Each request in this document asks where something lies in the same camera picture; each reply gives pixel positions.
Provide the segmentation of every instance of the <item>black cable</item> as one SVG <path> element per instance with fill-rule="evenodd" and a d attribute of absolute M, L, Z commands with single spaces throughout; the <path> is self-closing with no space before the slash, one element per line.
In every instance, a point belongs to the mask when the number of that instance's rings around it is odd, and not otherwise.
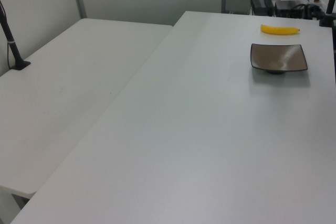
<path fill-rule="evenodd" d="M 309 6 L 313 6 L 313 7 L 318 7 L 319 9 L 321 9 L 321 7 L 320 6 L 318 6 L 318 5 L 315 5 L 315 4 L 307 4 L 306 5 L 308 8 L 309 8 Z"/>
<path fill-rule="evenodd" d="M 299 8 L 299 11 L 301 11 L 301 9 L 303 8 L 303 12 L 302 12 L 302 17 L 303 17 L 303 19 L 305 19 L 305 17 L 306 17 L 306 15 L 305 15 L 305 9 L 306 9 L 306 5 L 304 5 L 304 6 L 300 6 L 300 8 Z"/>
<path fill-rule="evenodd" d="M 9 43 L 7 42 L 7 64 L 8 64 L 8 68 L 11 70 L 12 68 L 9 65 Z"/>
<path fill-rule="evenodd" d="M 5 11 L 5 8 L 4 8 L 4 6 L 2 5 L 2 3 L 1 3 L 1 0 L 0 0 L 0 7 L 1 7 L 1 9 L 4 11 L 4 14 L 5 14 L 5 19 L 6 19 L 6 21 L 7 21 L 7 15 L 6 15 L 6 11 Z"/>
<path fill-rule="evenodd" d="M 5 20 L 7 21 L 7 15 L 6 15 L 6 11 L 4 6 L 2 5 L 2 2 L 0 0 L 0 8 L 1 10 L 4 12 L 5 15 Z M 7 64 L 8 64 L 8 68 L 11 69 L 10 65 L 9 65 L 9 43 L 7 42 Z"/>
<path fill-rule="evenodd" d="M 305 6 L 305 4 L 298 4 L 298 5 L 294 6 L 294 7 L 293 7 L 292 9 L 290 9 L 290 10 L 293 10 L 293 9 L 299 7 L 299 6 L 302 8 L 303 6 Z"/>

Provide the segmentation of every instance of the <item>square plate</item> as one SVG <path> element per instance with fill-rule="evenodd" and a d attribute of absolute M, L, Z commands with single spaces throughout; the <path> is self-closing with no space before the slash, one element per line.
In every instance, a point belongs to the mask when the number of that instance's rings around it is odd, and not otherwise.
<path fill-rule="evenodd" d="M 308 69 L 301 45 L 251 45 L 251 65 L 270 73 Z"/>

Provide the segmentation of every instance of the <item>banana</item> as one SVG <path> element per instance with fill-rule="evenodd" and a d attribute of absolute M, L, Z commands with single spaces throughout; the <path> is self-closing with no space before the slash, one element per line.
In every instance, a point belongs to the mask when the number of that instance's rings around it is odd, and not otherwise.
<path fill-rule="evenodd" d="M 300 31 L 300 29 L 296 27 L 277 27 L 266 25 L 261 25 L 260 30 L 267 34 L 277 34 L 277 35 L 297 34 Z"/>

